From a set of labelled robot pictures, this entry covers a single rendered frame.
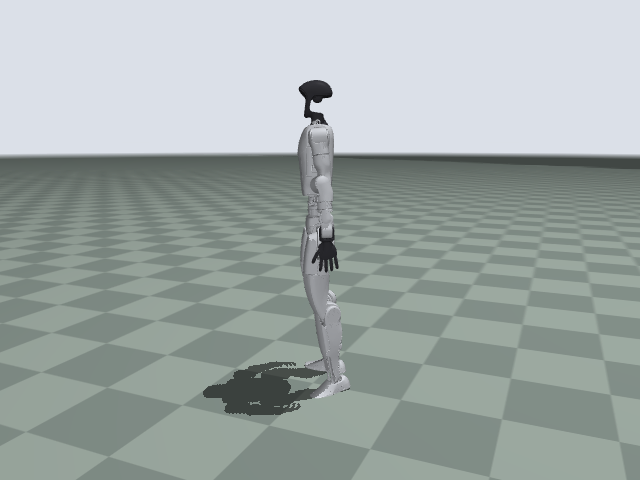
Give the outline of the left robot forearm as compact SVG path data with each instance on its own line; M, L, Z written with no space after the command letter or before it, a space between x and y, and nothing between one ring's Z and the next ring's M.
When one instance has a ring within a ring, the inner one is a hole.
M332 238L333 216L330 212L333 212L333 190L329 179L325 176L317 179L316 186L319 192L318 197L316 197L316 203L318 213L320 213L319 223L321 225L321 236L322 238Z

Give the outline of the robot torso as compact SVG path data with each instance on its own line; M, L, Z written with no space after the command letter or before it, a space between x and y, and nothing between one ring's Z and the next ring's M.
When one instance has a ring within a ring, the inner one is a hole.
M319 121L319 124L318 124ZM319 193L315 193L310 188L311 180L318 175L317 170L313 163L312 149L309 145L308 140L308 132L313 128L327 128L329 132L329 155L330 155L330 166L331 166L331 187L332 187L332 174L333 174L333 156L334 156L334 135L333 130L330 126L325 124L320 124L320 120L312 121L312 125L305 127L303 130L299 145L298 145L298 159L299 159L299 167L300 167L300 178L301 178L301 188L303 196L314 196L314 201L308 201L308 215L306 216L306 231L307 235L315 233L316 227L321 226L319 223L316 198ZM334 228L334 222L332 223Z

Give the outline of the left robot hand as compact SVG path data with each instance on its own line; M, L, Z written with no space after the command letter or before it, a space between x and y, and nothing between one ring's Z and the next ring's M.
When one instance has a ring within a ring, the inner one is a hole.
M335 267L336 269L338 269L338 260L337 260L337 250L334 246L334 244L332 243L332 241L335 240L334 238L334 228L332 226L332 232L333 232L333 237L332 238L322 238L321 236L321 227L319 228L319 241L321 241L322 243L318 246L318 250L315 253L313 259L312 259L312 263L314 264L318 255L320 258L320 263L319 263L319 271L322 271L322 266L323 266L323 260L324 264L325 264L325 272L328 271L328 261L330 262L330 271L333 271L333 260L332 258L334 258L334 262L335 262Z

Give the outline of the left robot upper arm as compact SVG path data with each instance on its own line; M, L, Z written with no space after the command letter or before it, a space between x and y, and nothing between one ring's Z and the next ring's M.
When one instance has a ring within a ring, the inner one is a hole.
M313 192L319 193L316 181L319 177L325 176L331 184L331 166L329 155L329 132L327 128L313 128L308 132L309 145L312 149L313 163L318 175L310 182L310 188Z

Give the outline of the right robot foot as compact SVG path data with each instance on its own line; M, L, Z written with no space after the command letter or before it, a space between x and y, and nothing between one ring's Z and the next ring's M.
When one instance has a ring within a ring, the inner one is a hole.
M308 361L308 362L305 363L305 367L308 368L308 369L312 369L312 370L327 371L325 369L323 358L319 359L319 360L315 360L315 361ZM340 359L339 359L339 371L340 371L340 374L346 372L345 364Z

